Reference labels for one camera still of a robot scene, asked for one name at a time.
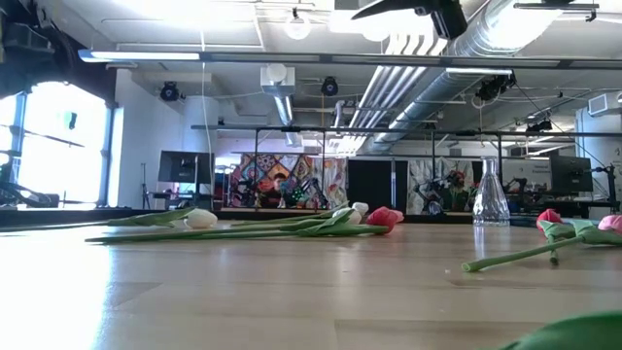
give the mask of bright window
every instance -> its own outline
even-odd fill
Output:
[[[97,202],[107,120],[104,100],[78,87],[34,87],[26,99],[19,184],[61,200]]]
[[[15,96],[0,99],[0,151],[11,149],[11,131],[9,125],[13,124],[16,117],[17,98]],[[9,161],[9,156],[0,154],[0,164]]]

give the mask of ceiling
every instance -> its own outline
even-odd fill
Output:
[[[308,52],[308,53],[383,53],[388,40],[372,42],[361,34],[334,33],[328,30],[334,0],[295,2],[301,13],[311,20],[311,32],[303,40],[293,40],[285,32],[285,22],[291,16],[292,0],[266,0],[256,6],[246,5],[233,20],[222,20],[213,13],[201,12],[192,7],[196,0],[178,0],[175,7],[163,0],[39,0],[52,8],[52,16],[59,25],[87,47],[96,50],[125,51],[199,51],[201,40],[207,51],[251,52]],[[472,15],[485,0],[462,0],[464,11]],[[583,20],[584,15],[563,15],[537,40],[519,52],[520,56],[622,56],[622,1],[596,1],[602,14],[593,22]],[[189,25],[183,20],[165,21],[158,16],[162,11],[174,12],[179,18],[192,19],[205,15],[200,25]],[[205,72],[211,74],[213,84],[205,90],[207,95],[238,95],[260,92],[260,64],[212,63]],[[297,108],[333,107],[338,99],[359,99],[369,83],[375,67],[344,65],[295,65]],[[137,73],[156,91],[161,87],[162,73],[179,77],[180,87],[187,94],[202,93],[201,81],[196,77],[183,80],[192,73],[202,74],[197,63],[145,63]],[[320,97],[322,80],[333,76],[339,83],[339,95]],[[516,71],[518,83],[537,104],[538,108],[565,102],[554,110],[556,117],[573,118],[573,110],[585,106],[586,99],[602,93],[604,88],[622,89],[622,72],[606,71]],[[410,96],[425,87],[425,77]],[[555,97],[562,92],[564,97]],[[437,127],[510,129],[525,123],[536,107],[527,101],[518,89],[511,89],[490,106],[481,110],[471,106],[475,89],[466,91],[458,100],[464,105],[448,105],[444,118]],[[569,96],[580,96],[568,100]],[[235,98],[233,103],[240,115],[266,115],[275,113],[272,97],[264,94]],[[385,117],[388,122],[392,114]]]

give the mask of painting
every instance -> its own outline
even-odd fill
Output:
[[[429,199],[439,203],[446,212],[470,211],[469,203],[474,195],[472,161],[441,157],[436,160],[435,165],[436,179],[432,183],[431,159],[414,159],[408,162],[406,214],[430,214],[434,209],[429,206]]]
[[[345,158],[261,154],[257,167],[254,159],[243,154],[230,174],[227,206],[328,209],[347,200]]]

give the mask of clear glass vase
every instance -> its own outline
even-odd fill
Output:
[[[473,203],[473,224],[479,227],[509,226],[509,209],[497,177],[497,160],[482,157],[483,174]]]

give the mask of red tulip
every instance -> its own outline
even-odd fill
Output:
[[[393,210],[387,207],[382,207],[382,208],[376,209],[373,213],[369,214],[369,216],[367,217],[367,221],[365,223],[368,225],[387,227],[389,229],[387,229],[386,232],[381,233],[381,234],[387,234],[393,230],[393,228],[396,226],[398,221],[399,221],[398,214],[396,214]]]
[[[562,217],[557,214],[557,212],[553,209],[544,210],[536,219],[536,227],[540,231],[544,232],[544,228],[540,225],[539,221],[544,220],[550,223],[562,223]]]
[[[396,213],[398,223],[404,221],[404,214],[402,212],[400,212],[399,210],[392,210],[392,212]]]

